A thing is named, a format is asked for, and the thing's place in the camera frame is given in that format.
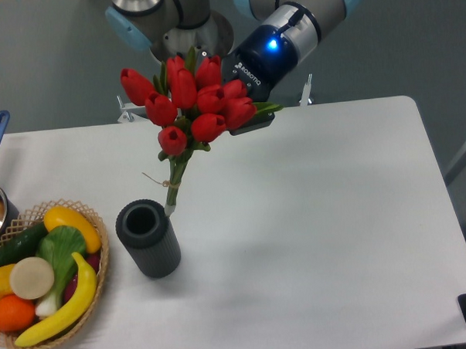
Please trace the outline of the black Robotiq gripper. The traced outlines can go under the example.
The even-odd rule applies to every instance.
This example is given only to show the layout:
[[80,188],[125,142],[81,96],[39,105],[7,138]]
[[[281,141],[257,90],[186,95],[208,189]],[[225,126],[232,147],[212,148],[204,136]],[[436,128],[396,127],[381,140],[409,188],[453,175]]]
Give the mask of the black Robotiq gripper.
[[[223,83],[242,81],[252,101],[266,101],[273,88],[291,69],[289,43],[278,32],[278,27],[260,25],[223,58],[221,69]],[[274,113],[257,114],[229,132],[237,136],[269,127],[274,118]]]

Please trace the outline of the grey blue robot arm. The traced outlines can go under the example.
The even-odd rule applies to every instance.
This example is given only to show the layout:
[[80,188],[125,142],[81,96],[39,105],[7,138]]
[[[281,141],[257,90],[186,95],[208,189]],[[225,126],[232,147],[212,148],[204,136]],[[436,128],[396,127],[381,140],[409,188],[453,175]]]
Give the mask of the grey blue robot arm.
[[265,101],[360,0],[111,0],[110,27],[157,61],[218,55],[223,81],[242,80]]

